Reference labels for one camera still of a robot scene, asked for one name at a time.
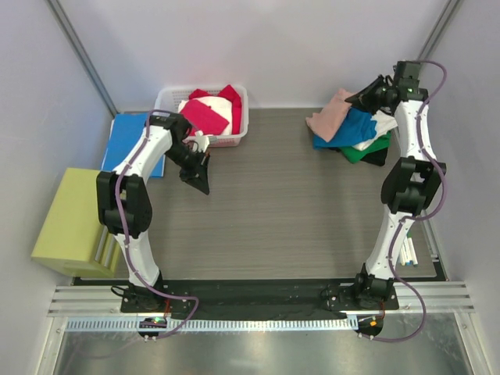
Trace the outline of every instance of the yellow foam block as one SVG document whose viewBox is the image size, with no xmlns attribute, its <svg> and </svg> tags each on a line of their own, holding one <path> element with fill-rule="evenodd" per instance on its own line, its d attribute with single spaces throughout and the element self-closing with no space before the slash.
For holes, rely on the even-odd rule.
<svg viewBox="0 0 500 375">
<path fill-rule="evenodd" d="M 97 211 L 98 173 L 66 170 L 31 254 L 33 260 L 68 276 L 113 277 L 120 257 L 119 245 L 111 243 L 113 236 L 106 236 L 100 256 L 96 254 L 103 231 Z"/>
</svg>

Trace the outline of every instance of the plastic basket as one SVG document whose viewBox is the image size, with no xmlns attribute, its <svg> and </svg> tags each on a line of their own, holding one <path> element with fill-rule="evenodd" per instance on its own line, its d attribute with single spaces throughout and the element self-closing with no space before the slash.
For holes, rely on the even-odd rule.
<svg viewBox="0 0 500 375">
<path fill-rule="evenodd" d="M 211 147 L 234 147 L 240 144 L 241 139 L 248 132 L 248 96 L 247 91 L 243 86 L 238 84 L 231 85 L 234 90 L 241 96 L 241 125 L 240 134 L 231 135 L 217 135 L 217 143 L 211 144 Z M 212 86 L 212 87 L 166 87 L 158 93 L 155 102 L 155 109 L 164 109 L 166 111 L 177 112 L 180 101 L 189 100 L 189 95 L 201 88 L 211 95 L 219 94 L 225 86 Z"/>
</svg>

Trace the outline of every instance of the gray wall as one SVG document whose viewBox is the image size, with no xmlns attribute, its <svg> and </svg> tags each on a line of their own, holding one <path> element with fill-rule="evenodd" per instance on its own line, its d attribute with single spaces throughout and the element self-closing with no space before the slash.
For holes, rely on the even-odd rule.
<svg viewBox="0 0 500 375">
<path fill-rule="evenodd" d="M 65 168 L 97 167 L 109 114 L 41 0 L 0 13 L 0 363 L 33 373 L 65 277 L 30 254 Z"/>
<path fill-rule="evenodd" d="M 163 87 L 242 84 L 252 107 L 315 107 L 415 58 L 445 0 L 61 0 L 119 110 Z"/>
<path fill-rule="evenodd" d="M 429 110 L 433 148 L 448 164 L 450 185 L 435 218 L 442 255 L 450 276 L 468 285 L 493 360 L 500 354 L 499 14 L 498 0 L 464 1 L 432 55 L 449 75 Z M 438 68 L 425 69 L 425 87 L 440 79 Z"/>
</svg>

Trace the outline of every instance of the red cloth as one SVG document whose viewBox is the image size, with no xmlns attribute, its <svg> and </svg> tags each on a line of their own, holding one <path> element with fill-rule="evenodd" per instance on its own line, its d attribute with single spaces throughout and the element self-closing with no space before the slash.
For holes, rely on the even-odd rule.
<svg viewBox="0 0 500 375">
<path fill-rule="evenodd" d="M 219 135 L 229 123 L 219 113 L 212 111 L 210 107 L 198 100 L 189 100 L 180 113 L 187 121 L 203 130 L 204 134 Z M 195 128 L 191 130 L 189 135 L 195 135 Z"/>
<path fill-rule="evenodd" d="M 212 96 L 206 91 L 200 90 L 197 88 L 192 92 L 191 95 L 189 95 L 190 99 L 196 99 L 196 98 L 203 98 L 204 96 Z M 217 94 L 218 97 L 220 98 L 225 98 L 229 100 L 231 103 L 233 103 L 232 107 L 232 115 L 233 115 L 233 130 L 231 131 L 232 134 L 240 134 L 241 131 L 241 97 L 240 95 L 234 90 L 234 88 L 228 84 L 225 88 L 221 90 L 219 94 Z"/>
</svg>

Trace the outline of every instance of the wooden table surface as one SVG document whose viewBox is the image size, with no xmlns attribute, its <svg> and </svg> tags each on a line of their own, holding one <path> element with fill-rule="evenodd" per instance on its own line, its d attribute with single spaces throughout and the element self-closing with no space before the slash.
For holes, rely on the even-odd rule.
<svg viewBox="0 0 500 375">
<path fill-rule="evenodd" d="M 209 196 L 179 180 L 167 160 L 150 179 L 149 238 L 164 278 L 275 279 L 354 277 L 370 255 L 383 214 L 384 167 L 349 163 L 313 149 L 305 118 L 313 109 L 254 109 L 236 148 L 214 148 Z M 421 225 L 412 227 L 418 267 L 402 276 L 434 276 Z M 117 277 L 128 277 L 123 259 Z"/>
</svg>

